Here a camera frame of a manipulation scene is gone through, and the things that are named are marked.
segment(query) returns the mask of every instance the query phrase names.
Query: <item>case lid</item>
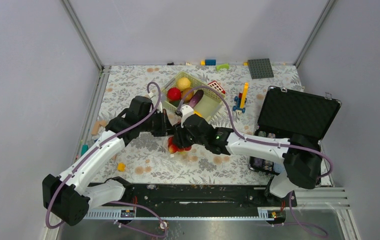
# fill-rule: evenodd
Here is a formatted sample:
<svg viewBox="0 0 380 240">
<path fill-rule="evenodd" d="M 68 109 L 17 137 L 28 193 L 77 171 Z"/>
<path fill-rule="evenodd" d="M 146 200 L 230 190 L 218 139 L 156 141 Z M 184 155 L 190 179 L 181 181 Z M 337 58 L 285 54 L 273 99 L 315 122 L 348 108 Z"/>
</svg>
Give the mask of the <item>case lid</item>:
<svg viewBox="0 0 380 240">
<path fill-rule="evenodd" d="M 270 86 L 257 123 L 260 129 L 274 129 L 321 140 L 341 105 L 336 99 Z"/>
</svg>

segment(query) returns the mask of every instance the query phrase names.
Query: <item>cable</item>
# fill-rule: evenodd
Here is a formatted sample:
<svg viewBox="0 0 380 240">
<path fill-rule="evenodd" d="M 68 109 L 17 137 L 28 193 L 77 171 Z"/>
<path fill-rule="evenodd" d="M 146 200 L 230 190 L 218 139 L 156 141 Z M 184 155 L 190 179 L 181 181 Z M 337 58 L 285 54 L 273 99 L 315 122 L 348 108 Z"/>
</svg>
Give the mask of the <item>cable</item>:
<svg viewBox="0 0 380 240">
<path fill-rule="evenodd" d="M 137 229 L 135 227 L 132 227 L 132 226 L 128 226 L 128 225 L 124 225 L 122 224 L 121 227 L 125 227 L 127 229 L 131 229 L 131 230 L 134 230 L 134 231 L 137 231 L 137 232 L 140 232 L 142 234 L 146 234 L 146 235 L 149 235 L 151 237 L 155 237 L 155 238 L 165 238 L 168 234 L 168 229 L 167 229 L 167 226 L 165 225 L 164 221 L 162 220 L 162 218 L 157 215 L 154 211 L 152 211 L 150 208 L 147 208 L 143 205 L 139 205 L 139 204 L 132 204 L 132 203 L 128 203 L 128 202 L 122 202 L 122 201 L 111 201 L 109 202 L 110 204 L 119 204 L 119 205 L 125 205 L 125 206 L 131 206 L 131 207 L 137 207 L 137 208 L 141 208 L 141 209 L 144 209 L 146 211 L 148 211 L 149 213 L 151 213 L 153 216 L 155 216 L 157 219 L 159 219 L 160 221 L 160 224 L 162 224 L 163 226 L 163 229 L 165 229 L 165 232 L 163 233 L 163 235 L 156 235 L 156 234 L 153 234 L 153 233 L 150 233 L 150 232 L 147 232 L 147 231 L 144 231 L 144 230 L 140 230 L 140 229 Z"/>
<path fill-rule="evenodd" d="M 294 220 L 296 222 L 290 222 L 288 224 L 298 224 L 307 233 L 309 233 L 311 235 L 314 235 L 314 236 L 316 236 L 318 238 L 321 238 L 321 239 L 327 239 L 327 238 L 329 238 L 329 233 L 324 228 L 322 228 L 322 227 L 320 227 L 318 225 L 312 224 L 312 223 L 300 222 L 296 218 L 295 213 L 293 212 L 293 208 L 292 208 L 292 196 L 293 196 L 293 193 L 294 193 L 294 191 L 291 191 L 290 195 L 288 196 L 288 207 L 290 208 L 290 213 L 291 213 L 292 217 L 294 218 Z M 308 228 L 306 228 L 305 226 L 316 228 L 316 229 L 322 231 L 323 233 L 325 233 L 325 235 L 321 235 L 321 234 L 315 233 L 315 232 L 309 230 Z"/>
<path fill-rule="evenodd" d="M 154 82 L 154 81 L 151 81 L 147 84 L 147 92 L 150 93 L 149 91 L 149 86 L 150 85 L 154 85 L 156 88 L 157 88 L 157 92 L 158 92 L 158 97 L 157 97 L 157 102 L 154 106 L 154 108 L 152 109 L 152 111 L 147 115 L 145 116 L 142 120 L 138 121 L 137 123 L 135 123 L 134 125 L 116 133 L 115 135 L 112 135 L 110 137 L 108 137 L 106 140 L 102 141 L 100 143 L 100 147 L 102 147 L 103 145 L 105 145 L 107 142 L 109 142 L 110 140 L 130 131 L 131 129 L 134 129 L 135 127 L 139 126 L 140 124 L 142 124 L 144 121 L 146 121 L 148 118 L 150 118 L 150 116 L 152 116 L 156 110 L 158 109 L 158 106 L 159 106 L 159 103 L 161 102 L 161 88 L 159 87 L 159 85 Z M 88 154 L 86 154 L 84 156 L 84 158 L 76 165 L 76 167 L 74 167 L 74 169 L 72 169 L 72 174 L 74 174 L 76 171 L 78 171 L 78 169 L 97 151 L 99 150 L 99 148 L 95 147 L 93 148 Z M 53 204 L 55 203 L 55 199 L 56 197 L 58 196 L 59 192 L 61 191 L 62 187 L 65 185 L 65 183 L 72 177 L 72 174 L 68 174 L 68 176 L 65 177 L 65 179 L 60 183 L 60 185 L 57 187 L 56 191 L 54 192 L 53 196 L 51 197 L 51 200 L 47 206 L 47 212 L 45 214 L 45 225 L 47 226 L 47 228 L 49 229 L 55 229 L 55 228 L 58 228 L 60 227 L 64 221 L 62 220 L 60 223 L 56 224 L 56 225 L 51 225 L 50 224 L 50 212 L 52 211 L 52 207 L 53 207 Z"/>
<path fill-rule="evenodd" d="M 230 120 L 231 128 L 233 129 L 234 133 L 237 136 L 239 136 L 241 139 L 244 139 L 245 141 L 248 141 L 248 142 L 257 143 L 257 144 L 263 144 L 263 145 L 274 146 L 274 147 L 278 147 L 279 146 L 278 143 L 266 142 L 266 141 L 246 138 L 240 132 L 238 132 L 237 129 L 236 129 L 236 127 L 234 126 L 234 123 L 233 123 L 233 115 L 232 115 L 232 113 L 230 111 L 230 106 L 227 104 L 226 100 L 223 98 L 223 96 L 221 96 L 221 94 L 218 91 L 214 90 L 213 88 L 211 88 L 209 86 L 197 86 L 197 87 L 194 87 L 192 90 L 188 91 L 186 94 L 184 94 L 184 96 L 182 96 L 181 100 L 179 101 L 179 104 L 178 104 L 178 107 L 177 107 L 177 111 L 181 110 L 181 106 L 183 105 L 184 99 L 186 99 L 187 95 L 189 95 L 190 93 L 193 93 L 193 91 L 197 90 L 197 89 L 208 89 L 208 90 L 211 90 L 213 93 L 215 93 L 224 102 L 225 107 L 226 107 L 227 112 L 228 112 L 228 117 L 229 117 L 229 120 Z M 320 156 L 321 158 L 324 158 L 330 164 L 330 169 L 328 170 L 328 172 L 326 172 L 326 173 L 324 173 L 322 175 L 319 175 L 318 178 L 323 178 L 325 176 L 330 175 L 330 173 L 334 169 L 332 160 L 328 156 L 326 156 L 325 154 L 323 154 L 320 151 L 317 151 L 315 149 L 311 149 L 311 148 L 308 148 L 308 147 L 304 147 L 304 146 L 293 145 L 293 144 L 281 144 L 280 146 L 284 147 L 284 148 L 292 148 L 292 149 L 298 149 L 298 150 L 307 151 L 307 152 L 316 154 L 316 155 Z"/>
</svg>

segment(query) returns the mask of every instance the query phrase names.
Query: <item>red and white toy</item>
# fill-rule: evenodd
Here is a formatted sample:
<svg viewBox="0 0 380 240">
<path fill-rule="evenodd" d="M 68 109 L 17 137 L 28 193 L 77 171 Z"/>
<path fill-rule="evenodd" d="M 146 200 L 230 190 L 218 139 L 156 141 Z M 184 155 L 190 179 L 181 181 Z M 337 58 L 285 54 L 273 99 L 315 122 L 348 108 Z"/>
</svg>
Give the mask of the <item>red and white toy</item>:
<svg viewBox="0 0 380 240">
<path fill-rule="evenodd" d="M 226 91 L 224 91 L 224 89 L 218 84 L 217 81 L 213 81 L 213 82 L 209 83 L 208 86 L 217 90 L 220 93 L 226 94 Z"/>
</svg>

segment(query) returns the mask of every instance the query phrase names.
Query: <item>case latch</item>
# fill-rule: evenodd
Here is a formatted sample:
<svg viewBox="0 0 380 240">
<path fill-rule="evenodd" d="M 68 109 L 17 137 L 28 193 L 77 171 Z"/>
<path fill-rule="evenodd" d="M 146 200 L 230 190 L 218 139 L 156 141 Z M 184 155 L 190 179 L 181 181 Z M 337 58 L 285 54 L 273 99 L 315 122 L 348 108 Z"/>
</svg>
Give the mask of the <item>case latch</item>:
<svg viewBox="0 0 380 240">
<path fill-rule="evenodd" d="M 332 94 L 329 93 L 329 92 L 325 92 L 325 96 L 324 96 L 324 98 L 327 99 L 327 100 L 333 100 L 333 98 L 332 98 Z"/>
</svg>

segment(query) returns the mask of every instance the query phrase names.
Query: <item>gray floor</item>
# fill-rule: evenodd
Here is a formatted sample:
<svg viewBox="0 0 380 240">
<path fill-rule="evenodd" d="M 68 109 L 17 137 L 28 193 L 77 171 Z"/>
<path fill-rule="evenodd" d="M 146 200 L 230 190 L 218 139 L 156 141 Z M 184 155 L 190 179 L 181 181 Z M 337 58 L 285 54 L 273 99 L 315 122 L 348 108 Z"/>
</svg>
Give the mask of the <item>gray floor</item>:
<svg viewBox="0 0 380 240">
<path fill-rule="evenodd" d="M 326 229 L 329 239 L 343 240 L 344 236 L 339 219 L 332 210 L 303 210 L 296 217 L 301 222 L 313 223 Z M 293 222 L 287 211 L 286 223 Z M 129 223 L 130 226 L 161 234 L 159 222 L 139 220 Z M 317 240 L 306 233 L 300 226 L 265 226 L 258 221 L 206 221 L 187 220 L 169 221 L 169 232 L 166 240 L 254 240 L 254 239 L 303 239 Z M 151 240 L 154 239 L 139 232 L 113 225 L 106 220 L 83 220 L 76 226 L 65 226 L 60 230 L 58 240 Z"/>
</svg>

